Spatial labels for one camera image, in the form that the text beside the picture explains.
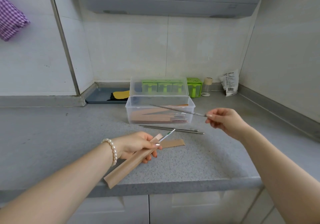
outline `purple checkered cloth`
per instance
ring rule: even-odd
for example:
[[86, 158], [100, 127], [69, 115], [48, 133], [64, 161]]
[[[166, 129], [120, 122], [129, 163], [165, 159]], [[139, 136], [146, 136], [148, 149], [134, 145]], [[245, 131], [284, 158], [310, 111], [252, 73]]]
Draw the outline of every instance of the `purple checkered cloth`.
[[9, 0], [0, 0], [0, 38], [8, 41], [30, 21]]

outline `gray tray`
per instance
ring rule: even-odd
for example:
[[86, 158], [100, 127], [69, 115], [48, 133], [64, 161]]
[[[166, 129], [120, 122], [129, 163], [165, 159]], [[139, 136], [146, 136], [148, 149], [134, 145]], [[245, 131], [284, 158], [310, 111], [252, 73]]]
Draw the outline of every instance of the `gray tray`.
[[107, 101], [113, 92], [128, 91], [129, 88], [96, 88], [86, 101], [88, 104], [126, 104], [127, 101]]

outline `right hand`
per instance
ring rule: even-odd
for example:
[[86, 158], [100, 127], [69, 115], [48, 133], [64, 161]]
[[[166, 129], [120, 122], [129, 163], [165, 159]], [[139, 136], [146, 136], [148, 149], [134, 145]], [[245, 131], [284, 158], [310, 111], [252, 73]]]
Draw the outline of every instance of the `right hand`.
[[206, 116], [206, 123], [210, 123], [215, 129], [223, 130], [238, 141], [241, 141], [245, 131], [251, 128], [234, 109], [215, 108], [206, 113]]

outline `transparent storage box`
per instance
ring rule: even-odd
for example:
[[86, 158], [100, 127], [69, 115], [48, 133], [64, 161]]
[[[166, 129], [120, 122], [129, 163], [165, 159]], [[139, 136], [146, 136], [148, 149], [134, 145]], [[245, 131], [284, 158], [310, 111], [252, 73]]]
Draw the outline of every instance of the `transparent storage box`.
[[189, 95], [187, 78], [138, 78], [132, 77], [130, 82], [130, 95], [150, 96], [187, 96]]
[[150, 104], [193, 112], [195, 104], [189, 96], [130, 96], [126, 104], [130, 124], [191, 123], [192, 114], [154, 107]]

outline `gray countertop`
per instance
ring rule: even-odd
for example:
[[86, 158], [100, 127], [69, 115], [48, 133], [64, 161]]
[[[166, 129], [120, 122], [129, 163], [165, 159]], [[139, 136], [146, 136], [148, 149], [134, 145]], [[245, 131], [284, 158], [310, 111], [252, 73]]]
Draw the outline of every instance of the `gray countertop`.
[[[320, 180], [320, 144], [240, 94], [193, 99], [198, 113], [216, 107], [235, 109], [278, 149]], [[151, 135], [167, 131], [130, 125], [124, 105], [85, 107], [0, 108], [0, 202], [75, 161], [103, 138], [135, 131]], [[191, 124], [204, 135], [175, 132], [186, 146], [159, 151], [148, 164], [140, 164], [117, 186], [100, 181], [90, 197], [168, 194], [254, 188], [261, 179], [244, 147], [218, 129], [194, 116]]]

